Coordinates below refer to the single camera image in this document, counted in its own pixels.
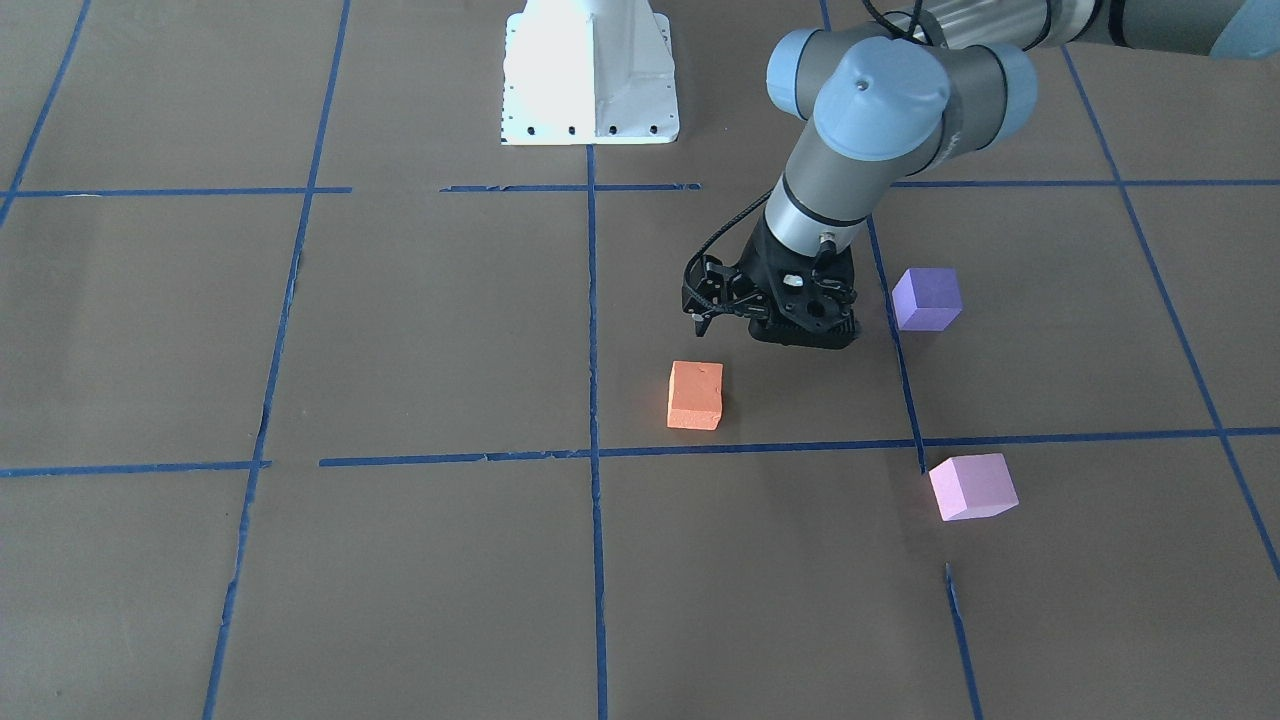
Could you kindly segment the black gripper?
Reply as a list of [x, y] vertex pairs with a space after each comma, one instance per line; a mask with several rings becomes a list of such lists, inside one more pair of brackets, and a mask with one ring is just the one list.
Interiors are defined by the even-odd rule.
[[739, 269], [762, 296], [763, 318], [753, 318], [749, 334], [760, 342], [808, 348], [844, 350], [861, 334], [852, 305], [852, 250], [820, 241], [817, 255], [781, 243], [760, 219], [739, 259]]

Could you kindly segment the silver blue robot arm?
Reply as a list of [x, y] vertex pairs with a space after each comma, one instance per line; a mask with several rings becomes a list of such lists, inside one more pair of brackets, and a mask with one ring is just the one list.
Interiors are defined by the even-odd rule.
[[1277, 51], [1275, 1], [919, 1], [771, 54], [771, 101], [804, 122], [717, 299], [754, 340], [845, 348], [859, 334], [851, 243], [891, 184], [1018, 132], [1037, 47], [1083, 41], [1226, 59]]

